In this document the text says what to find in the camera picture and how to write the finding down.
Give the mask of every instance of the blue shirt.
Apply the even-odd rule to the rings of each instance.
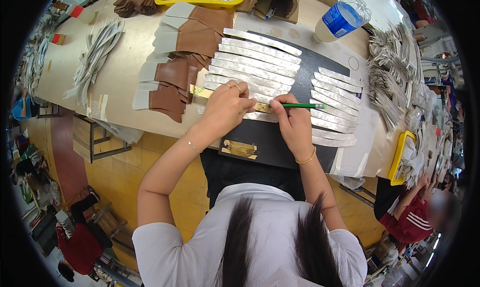
[[[15,102],[11,110],[11,114],[17,121],[22,121],[28,118],[32,118],[32,111],[30,110],[30,100],[31,98],[27,96],[25,98],[25,103],[27,105],[27,115],[22,117],[22,109],[24,108],[24,100],[20,99]]]

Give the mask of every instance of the black cutting board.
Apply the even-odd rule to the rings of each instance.
[[[300,103],[309,103],[309,99],[311,98],[310,90],[313,89],[310,80],[314,78],[314,72],[318,72],[318,67],[323,67],[337,73],[350,76],[350,70],[348,68],[314,51],[303,48],[297,44],[293,44],[278,38],[273,38],[271,36],[266,36],[257,32],[249,31],[249,33],[288,44],[302,51],[302,54],[299,56],[301,58],[300,69],[295,77],[295,83],[289,92],[295,95]],[[328,130],[314,125],[312,125],[312,127]],[[256,145],[257,151],[255,154],[257,155],[257,158],[252,160],[222,152],[222,147],[225,147],[223,145],[223,141],[225,139]],[[337,153],[337,147],[320,145],[315,146],[317,147],[317,157],[323,170],[326,173],[330,172],[333,160],[335,159],[335,155]],[[239,126],[234,128],[222,138],[218,153],[229,157],[267,165],[291,169],[299,168],[298,164],[295,163],[293,154],[290,152],[282,138],[282,135],[280,134],[278,123],[244,119]]]

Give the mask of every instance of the silver bracelet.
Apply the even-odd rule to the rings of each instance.
[[[188,145],[191,146],[193,148],[194,151],[198,152],[198,153],[202,153],[203,151],[199,151],[195,145],[192,144],[192,142],[190,142],[188,136],[187,136],[187,132],[185,132],[185,138],[187,138],[187,141],[188,141]]]

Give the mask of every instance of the blue bottle label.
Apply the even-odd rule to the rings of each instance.
[[[340,14],[338,3],[335,3],[321,18],[335,38],[340,38],[354,31],[356,27],[350,25]]]

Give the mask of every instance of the white t-shirt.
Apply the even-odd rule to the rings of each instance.
[[[298,215],[306,215],[311,205],[272,186],[244,183],[219,193],[215,206],[185,244],[171,224],[146,224],[134,231],[132,240],[145,286],[212,286],[230,215],[242,195],[253,198],[249,285],[262,285],[280,266],[298,274],[294,243]],[[329,240],[342,283],[345,287],[363,286],[367,262],[357,238],[348,230],[336,229],[330,231]]]

